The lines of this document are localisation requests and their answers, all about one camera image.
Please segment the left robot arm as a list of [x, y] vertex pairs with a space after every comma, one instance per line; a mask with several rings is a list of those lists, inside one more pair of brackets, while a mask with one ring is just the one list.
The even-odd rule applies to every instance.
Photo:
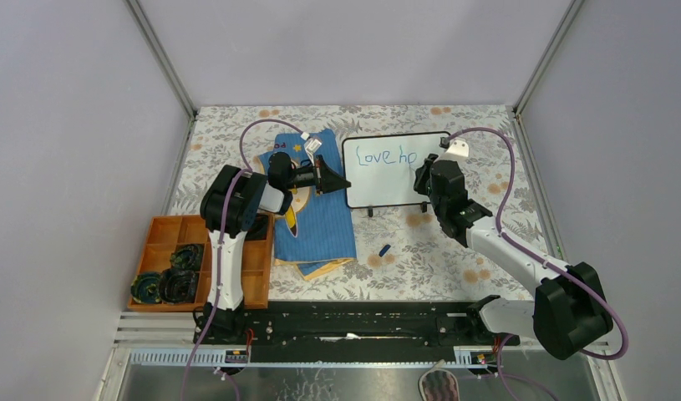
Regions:
[[350, 186], [321, 156], [312, 156], [306, 164], [295, 166], [288, 154], [275, 153], [269, 158], [265, 175], [224, 166], [201, 203], [201, 217], [214, 251], [211, 289], [202, 312], [204, 329], [212, 327], [224, 343], [235, 343], [244, 335], [242, 250], [258, 211], [282, 216], [294, 241], [317, 241], [328, 237], [321, 230], [329, 225], [313, 219], [310, 231], [299, 233], [297, 218], [290, 216], [292, 191], [309, 187], [325, 195]]

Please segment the orange wooden compartment tray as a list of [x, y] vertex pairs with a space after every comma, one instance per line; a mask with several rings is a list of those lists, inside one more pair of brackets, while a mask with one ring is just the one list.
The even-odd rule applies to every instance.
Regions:
[[[241, 267], [241, 287], [246, 309], [268, 307], [273, 233], [270, 216], [260, 214], [246, 237]], [[134, 279], [140, 273], [158, 272], [161, 274], [164, 270], [171, 268], [171, 254], [185, 244], [205, 246], [202, 266], [198, 271], [199, 281], [194, 302], [181, 304], [161, 302], [155, 305], [145, 305], [136, 303], [130, 295], [129, 310], [134, 312], [192, 312], [207, 302], [211, 287], [213, 251], [205, 222], [198, 215], [153, 218]]]

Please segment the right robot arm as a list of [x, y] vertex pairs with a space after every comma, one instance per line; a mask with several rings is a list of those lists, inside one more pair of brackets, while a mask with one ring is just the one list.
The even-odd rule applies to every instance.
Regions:
[[559, 261], [500, 231], [491, 211], [467, 195], [456, 161], [429, 155], [415, 174], [414, 190], [429, 197], [449, 238], [493, 261], [531, 294], [530, 301], [488, 296], [473, 303], [465, 321], [473, 343], [512, 334], [533, 338], [564, 360], [613, 330], [616, 319], [596, 270], [585, 262]]

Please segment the blue marker cap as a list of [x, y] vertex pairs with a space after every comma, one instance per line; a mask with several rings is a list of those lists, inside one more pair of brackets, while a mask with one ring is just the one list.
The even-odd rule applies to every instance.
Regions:
[[384, 256], [384, 255], [389, 251], [390, 247], [391, 247], [390, 244], [384, 245], [384, 246], [380, 249], [378, 255], [379, 255], [380, 257]]

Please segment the striped object at bottom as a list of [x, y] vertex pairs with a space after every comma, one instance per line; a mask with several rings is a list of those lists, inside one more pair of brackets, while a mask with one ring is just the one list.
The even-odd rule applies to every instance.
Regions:
[[421, 375], [418, 389], [423, 401], [460, 401], [458, 380], [443, 360]]

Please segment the black roll in tray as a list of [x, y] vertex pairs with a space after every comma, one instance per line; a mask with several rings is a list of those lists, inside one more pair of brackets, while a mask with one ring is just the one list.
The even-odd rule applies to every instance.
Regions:
[[159, 283], [160, 274], [158, 272], [140, 273], [130, 286], [130, 295], [139, 304], [159, 304], [161, 303]]
[[196, 297], [199, 273], [179, 268], [169, 268], [160, 274], [158, 291], [165, 304], [192, 303]]
[[174, 269], [198, 272], [201, 269], [205, 246], [203, 244], [185, 244], [178, 247], [170, 256], [170, 267]]

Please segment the black mounting rail base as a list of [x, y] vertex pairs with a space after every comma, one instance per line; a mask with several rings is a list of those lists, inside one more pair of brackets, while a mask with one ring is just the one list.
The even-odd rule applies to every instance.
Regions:
[[472, 302], [269, 302], [265, 309], [193, 312], [195, 341], [239, 345], [254, 363], [458, 361], [456, 347], [496, 350]]

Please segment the blue cartoon cloth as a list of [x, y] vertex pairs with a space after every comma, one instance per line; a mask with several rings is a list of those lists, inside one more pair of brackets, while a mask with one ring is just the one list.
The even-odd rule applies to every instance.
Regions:
[[[324, 129], [312, 135], [323, 142], [316, 157], [322, 155], [333, 170], [344, 175], [333, 131]], [[300, 134], [277, 135], [273, 149], [257, 156], [262, 173], [269, 171], [269, 160], [276, 153], [286, 153], [292, 166], [298, 167], [307, 158], [303, 143]], [[291, 210], [275, 217], [275, 264], [294, 266], [304, 279], [310, 280], [353, 261], [357, 253], [345, 190], [320, 195], [314, 187], [289, 190]]]

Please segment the black framed whiteboard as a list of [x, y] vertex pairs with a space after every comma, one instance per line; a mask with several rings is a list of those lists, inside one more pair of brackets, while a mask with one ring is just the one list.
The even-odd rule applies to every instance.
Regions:
[[430, 154], [443, 151], [445, 131], [347, 138], [342, 142], [347, 205], [351, 209], [418, 205], [415, 171]]

